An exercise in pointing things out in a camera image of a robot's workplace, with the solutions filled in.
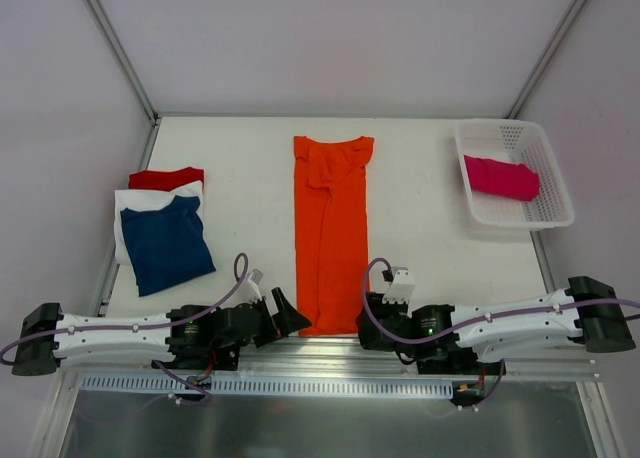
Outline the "orange t shirt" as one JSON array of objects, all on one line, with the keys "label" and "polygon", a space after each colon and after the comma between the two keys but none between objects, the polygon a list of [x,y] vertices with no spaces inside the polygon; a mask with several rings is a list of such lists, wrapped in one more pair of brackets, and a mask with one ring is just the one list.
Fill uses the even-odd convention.
[{"label": "orange t shirt", "polygon": [[304,337],[357,332],[369,263],[366,167],[374,139],[293,142],[296,301]]}]

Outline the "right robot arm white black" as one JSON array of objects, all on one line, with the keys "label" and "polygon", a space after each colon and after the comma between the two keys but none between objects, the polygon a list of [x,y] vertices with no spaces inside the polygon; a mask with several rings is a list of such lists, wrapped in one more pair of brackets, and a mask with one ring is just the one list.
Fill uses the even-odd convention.
[{"label": "right robot arm white black", "polygon": [[365,350],[391,352],[422,375],[497,375],[502,361],[575,344],[618,353],[636,343],[612,286],[587,276],[542,297],[496,306],[425,305],[368,292],[356,319]]}]

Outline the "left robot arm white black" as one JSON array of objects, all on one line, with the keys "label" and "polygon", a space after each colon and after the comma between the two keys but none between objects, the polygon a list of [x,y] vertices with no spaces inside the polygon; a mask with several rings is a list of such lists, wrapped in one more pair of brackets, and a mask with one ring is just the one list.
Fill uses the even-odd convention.
[{"label": "left robot arm white black", "polygon": [[61,366],[163,364],[168,369],[235,371],[240,350],[259,348],[308,329],[304,317],[274,288],[277,312],[264,297],[232,307],[184,305],[166,313],[107,319],[45,303],[22,321],[19,339],[1,352],[15,376],[44,376]]}]

